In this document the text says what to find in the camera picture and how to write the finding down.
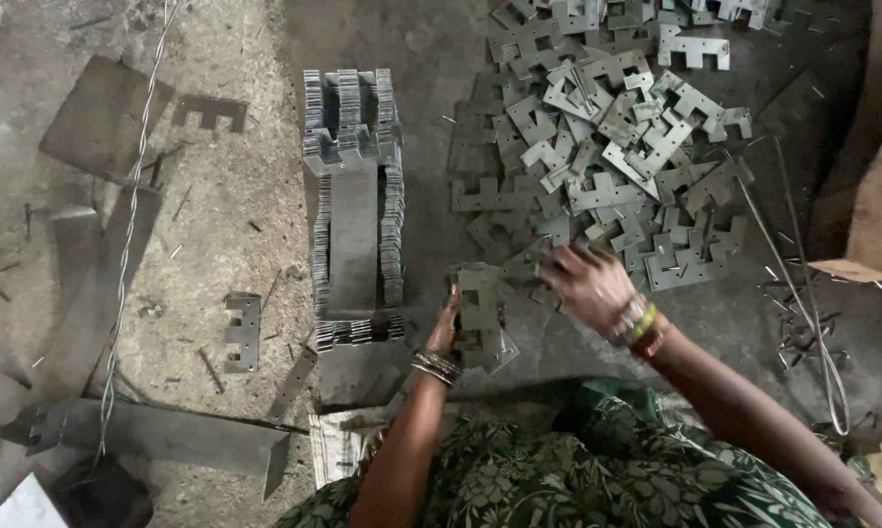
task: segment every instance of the concrete floor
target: concrete floor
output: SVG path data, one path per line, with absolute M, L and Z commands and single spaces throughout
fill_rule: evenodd
M 39 153 L 36 145 L 57 108 L 92 54 L 104 54 L 149 72 L 156 24 L 148 18 L 156 2 L 50 0 L 34 9 L 23 0 L 0 1 L 0 267 L 22 265 L 0 279 L 13 299 L 0 300 L 0 369 L 26 381 L 30 366 L 47 350 L 62 314 L 57 307 L 55 249 L 48 212 L 67 203 L 99 204 L 105 211 L 114 186 Z M 477 71 L 491 70 L 484 36 L 495 28 L 487 13 L 492 2 L 379 0 L 263 2 L 234 5 L 194 0 L 177 15 L 167 39 L 158 77 L 180 92 L 248 101 L 243 134 L 201 131 L 191 123 L 170 126 L 169 107 L 154 130 L 153 151 L 187 141 L 167 177 L 165 205 L 131 290 L 121 344 L 126 376 L 156 402 L 192 411 L 260 418 L 271 402 L 273 384 L 292 365 L 287 344 L 296 345 L 312 325 L 307 273 L 307 222 L 312 218 L 313 181 L 303 181 L 298 154 L 303 104 L 294 84 L 306 67 L 392 68 L 405 137 L 406 313 L 412 333 L 394 347 L 341 350 L 321 358 L 319 389 L 327 407 L 385 403 L 405 375 L 407 352 L 424 340 L 443 297 L 450 263 L 476 260 L 479 248 L 463 227 L 470 215 L 448 207 L 447 146 L 451 128 L 442 114 L 469 96 Z M 801 133 L 787 138 L 787 160 L 810 189 L 828 168 L 830 150 L 847 126 L 847 109 L 860 86 L 860 52 L 866 36 L 863 5 L 851 6 L 855 27 L 817 35 L 791 32 L 780 40 L 757 32 L 717 26 L 732 40 L 732 70 L 680 75 L 725 106 L 749 105 L 754 114 L 804 66 L 834 88 L 832 101 L 811 115 Z M 68 29 L 101 15 L 112 18 L 80 30 Z M 732 145 L 739 149 L 740 144 Z M 787 229 L 778 201 L 779 179 L 767 141 L 744 151 L 759 180 L 756 192 L 771 220 Z M 171 216 L 194 184 L 176 222 Z M 804 198 L 803 192 L 798 198 Z M 305 196 L 309 207 L 305 207 Z M 25 242 L 23 207 L 35 208 L 33 236 Z M 738 211 L 743 210 L 736 203 Z M 253 231 L 247 221 L 263 229 Z M 174 259 L 171 252 L 182 244 Z M 783 372 L 774 347 L 775 306 L 755 287 L 769 280 L 767 246 L 750 222 L 746 248 L 730 279 L 655 295 L 661 308 L 687 334 L 730 366 L 752 378 L 807 422 L 826 421 L 816 366 Z M 263 314 L 264 334 L 283 337 L 263 343 L 261 371 L 253 376 L 221 375 L 227 391 L 215 394 L 196 350 L 206 347 L 218 365 L 229 314 L 223 297 L 233 290 L 263 296 L 279 269 L 296 266 L 298 277 L 280 284 Z M 828 280 L 818 291 L 822 308 L 842 311 L 834 335 L 851 352 L 843 373 L 853 416 L 882 409 L 882 292 L 872 286 Z M 158 304 L 163 317 L 139 315 Z M 510 330 L 523 355 L 495 377 L 467 375 L 461 396 L 483 396 L 542 380 L 587 374 L 658 378 L 613 350 L 599 337 L 522 294 L 509 300 Z M 192 339 L 193 344 L 178 341 Z M 181 378 L 166 383 L 167 377 Z M 312 408 L 308 391 L 287 423 L 306 425 Z M 132 474 L 154 494 L 153 526 L 260 526 L 313 488 L 309 443 L 293 441 L 288 477 L 272 500 L 260 505 L 260 479 L 169 462 L 125 458 Z M 0 440 L 0 503 L 25 474 L 49 480 L 65 463 L 63 454 L 21 459 L 22 450 Z

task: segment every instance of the metal wire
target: metal wire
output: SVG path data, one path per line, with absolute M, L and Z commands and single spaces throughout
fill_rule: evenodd
M 115 403 L 115 390 L 112 381 L 115 374 L 115 366 L 117 364 L 118 338 L 122 334 L 122 320 L 125 312 L 125 274 L 129 267 L 129 251 L 131 247 L 131 236 L 135 230 L 135 215 L 138 212 L 138 184 L 142 175 L 142 162 L 144 160 L 144 151 L 147 150 L 147 125 L 148 117 L 151 109 L 151 101 L 154 98 L 154 84 L 157 74 L 157 66 L 160 65 L 160 57 L 164 53 L 164 39 L 167 36 L 167 30 L 171 27 L 171 22 L 177 15 L 177 7 L 180 6 L 180 0 L 174 4 L 170 17 L 167 14 L 167 4 L 164 2 L 164 28 L 160 33 L 160 39 L 157 41 L 157 49 L 154 52 L 154 68 L 151 70 L 151 77 L 148 79 L 147 100 L 144 102 L 144 111 L 142 113 L 142 133 L 138 143 L 138 160 L 131 167 L 131 214 L 129 217 L 129 226 L 126 229 L 125 248 L 122 250 L 121 272 L 118 279 L 118 317 L 115 320 L 115 329 L 111 339 L 111 351 L 109 358 L 106 360 L 106 379 L 105 390 L 102 392 L 102 404 L 99 410 L 99 439 L 98 449 L 95 451 L 95 464 L 105 454 L 105 433 L 109 427 L 109 419 L 111 418 L 111 410 Z
M 781 167 L 783 167 L 783 169 L 781 171 L 781 175 L 783 177 L 784 186 L 785 186 L 785 190 L 787 193 L 787 207 L 790 209 L 791 215 L 793 216 L 794 233 L 797 238 L 797 241 L 799 241 L 800 262 L 806 262 L 805 251 L 803 250 L 803 247 L 802 247 L 802 239 L 799 237 L 799 223 L 797 222 L 797 218 L 796 218 L 796 210 L 793 207 L 792 194 L 789 191 L 789 178 L 787 177 L 787 165 L 785 164 L 785 162 L 783 160 L 783 153 L 780 150 L 779 142 L 776 143 L 776 149 L 777 149 L 778 154 L 780 155 L 780 165 L 781 165 Z M 809 272 L 806 271 L 804 274 L 806 275 L 806 285 L 807 285 L 807 290 L 809 292 L 810 301 L 813 303 L 814 315 L 816 316 L 815 320 L 814 320 L 814 318 L 811 318 L 809 316 L 809 312 L 806 310 L 806 307 L 803 304 L 802 299 L 799 297 L 799 291 L 794 286 L 793 278 L 790 276 L 789 270 L 787 270 L 787 262 L 780 255 L 780 251 L 777 249 L 777 245 L 773 241 L 773 237 L 771 236 L 770 231 L 767 229 L 767 225 L 764 223 L 764 218 L 761 216 L 760 210 L 757 209 L 757 206 L 754 205 L 753 199 L 751 198 L 751 194 L 747 189 L 747 184 L 744 183 L 744 178 L 741 175 L 738 175 L 738 184 L 740 184 L 740 190 L 744 194 L 744 198 L 747 199 L 747 204 L 751 208 L 751 212 L 753 214 L 754 220 L 756 220 L 757 225 L 760 226 L 760 230 L 761 230 L 761 232 L 763 232 L 764 238 L 767 239 L 767 244 L 769 246 L 771 246 L 771 251 L 773 252 L 773 256 L 774 256 L 774 258 L 776 258 L 777 265 L 780 266 L 780 270 L 784 275 L 784 279 L 787 280 L 787 283 L 789 284 L 790 290 L 792 290 L 792 292 L 793 292 L 793 298 L 796 299 L 796 303 L 797 303 L 797 305 L 799 305 L 800 312 L 803 314 L 803 317 L 806 318 L 806 322 L 809 324 L 809 328 L 813 331 L 813 333 L 815 335 L 819 335 L 820 331 L 816 331 L 816 329 L 821 328 L 821 324 L 819 324 L 819 322 L 818 322 L 819 319 L 818 319 L 818 310 L 816 309 L 816 298 L 813 297 L 813 290 L 812 290 L 812 286 L 811 286 L 812 281 L 810 280 Z M 830 414 L 832 414 L 832 417 L 833 417 L 833 426 L 835 427 L 836 432 L 845 436 L 848 434 L 848 421 L 849 421 L 848 399 L 846 397 L 845 386 L 842 384 L 842 378 L 839 377 L 838 368 L 836 368 L 832 357 L 829 355 L 829 351 L 826 350 L 826 345 L 822 341 L 821 335 L 819 335 L 819 337 L 816 340 L 819 342 L 820 359 L 822 362 L 822 373 L 823 373 L 823 378 L 825 379 L 825 384 L 826 384 L 826 402 L 829 404 L 829 412 L 830 412 Z M 834 378 L 835 383 L 837 385 L 839 397 L 841 398 L 841 401 L 842 401 L 844 420 L 839 420 L 839 416 L 835 410 L 833 388 L 832 388 L 832 379 L 833 378 Z
M 784 151 L 780 148 L 780 140 L 777 139 L 777 136 L 773 137 L 773 147 L 777 151 L 777 160 L 780 163 L 780 176 L 784 181 L 784 195 L 786 195 L 787 198 L 787 210 L 789 210 L 790 218 L 793 220 L 793 237 L 796 240 L 797 250 L 799 251 L 799 261 L 805 264 L 808 260 L 806 260 L 806 249 L 802 244 L 802 235 L 799 233 L 799 220 L 797 219 L 796 205 L 793 203 L 793 192 L 790 190 L 787 162 L 784 160 Z M 829 354 L 829 350 L 826 349 L 826 344 L 822 340 L 822 322 L 819 320 L 819 307 L 816 304 L 816 295 L 813 294 L 813 281 L 810 279 L 810 273 L 807 270 L 803 275 L 806 279 L 806 294 L 809 295 L 809 303 L 813 306 L 812 317 L 809 316 L 809 312 L 806 311 L 802 303 L 799 303 L 799 296 L 797 296 L 797 302 L 799 303 L 799 309 L 802 310 L 803 317 L 810 321 L 809 326 L 813 329 L 813 334 L 816 336 L 816 341 L 819 343 L 820 360 L 822 362 L 822 377 L 826 382 L 826 400 L 829 404 L 829 413 L 833 415 L 833 426 L 835 427 L 836 432 L 845 436 L 848 434 L 849 426 L 846 389 L 842 384 L 842 378 L 839 377 L 839 370 L 835 367 L 833 357 Z M 841 399 L 842 411 L 844 414 L 843 417 L 845 418 L 844 421 L 839 420 L 838 412 L 835 410 L 833 378 L 835 378 L 836 388 L 838 389 L 839 397 Z

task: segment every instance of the green floral dress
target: green floral dress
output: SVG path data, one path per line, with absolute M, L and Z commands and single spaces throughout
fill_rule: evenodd
M 829 526 L 767 464 L 697 428 L 664 426 L 656 401 L 642 385 L 603 378 L 543 436 L 460 418 L 435 457 L 419 526 Z M 324 486 L 276 526 L 345 526 L 359 485 Z

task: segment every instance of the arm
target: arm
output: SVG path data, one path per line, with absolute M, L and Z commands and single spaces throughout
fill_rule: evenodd
M 616 336 L 634 286 L 615 258 L 559 247 L 542 278 L 569 308 L 604 337 Z M 662 314 L 653 322 L 661 345 L 646 358 L 686 397 L 714 435 L 785 474 L 824 514 L 859 517 L 882 527 L 882 506 L 821 441 L 746 378 L 705 353 Z
M 452 289 L 426 347 L 435 354 L 450 349 L 458 300 L 456 289 Z M 408 398 L 363 479 L 350 510 L 350 528 L 415 525 L 425 500 L 445 396 L 447 385 L 440 379 L 416 372 Z

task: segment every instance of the woman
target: woman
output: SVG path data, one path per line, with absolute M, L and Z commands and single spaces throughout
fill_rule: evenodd
M 459 369 L 456 290 L 364 479 L 320 489 L 280 527 L 882 527 L 882 507 L 793 415 L 689 341 L 615 258 L 561 246 L 541 277 L 578 318 L 630 347 L 693 405 L 715 438 L 665 427 L 633 388 L 586 383 L 553 432 L 461 420 L 435 454 Z

